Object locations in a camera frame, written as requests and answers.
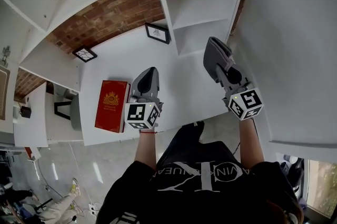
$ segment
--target small framed picture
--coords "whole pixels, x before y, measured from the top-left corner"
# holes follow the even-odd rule
[[[166,44],[170,43],[170,33],[168,32],[169,30],[167,28],[150,23],[145,23],[145,28],[148,38],[152,38]]]
[[[94,52],[92,52],[89,48],[87,48],[85,45],[74,50],[73,54],[84,62],[89,62],[90,60],[95,59],[97,57],[97,55]]]

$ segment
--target white cube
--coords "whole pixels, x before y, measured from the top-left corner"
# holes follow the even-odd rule
[[[233,94],[230,98],[229,109],[239,118],[245,120],[257,116],[263,107],[258,88]]]
[[[134,129],[152,129],[159,113],[156,103],[128,103],[124,120]]]

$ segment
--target white floor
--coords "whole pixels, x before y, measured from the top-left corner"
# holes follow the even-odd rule
[[[177,129],[156,135],[157,155],[164,152],[174,137]],[[216,140],[223,141],[233,152],[239,144],[239,120],[233,113],[222,114],[205,120],[205,129],[201,136],[202,143]],[[54,191],[45,190],[46,182],[62,196],[70,189],[72,178],[76,178],[81,186],[82,195],[75,201],[83,209],[88,209],[90,202],[100,208],[111,185],[123,174],[133,162],[138,140],[111,142],[108,144],[84,146],[83,142],[58,143],[49,148],[41,148],[41,159],[33,162],[26,159],[25,154],[14,156],[12,163],[14,189],[32,189],[41,202],[49,198],[59,200]],[[240,150],[235,154],[240,160]],[[53,171],[55,166],[57,179]],[[86,217],[79,216],[77,223],[95,223],[95,217],[85,212]]]

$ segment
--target red book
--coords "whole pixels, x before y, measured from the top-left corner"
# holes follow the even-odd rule
[[[124,81],[102,82],[95,127],[114,133],[124,131],[124,107],[130,93],[130,84]]]

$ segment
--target gold emblem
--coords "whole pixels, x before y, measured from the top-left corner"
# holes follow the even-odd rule
[[[118,101],[118,95],[115,95],[114,92],[110,92],[109,95],[105,95],[103,103],[107,105],[118,105]]]

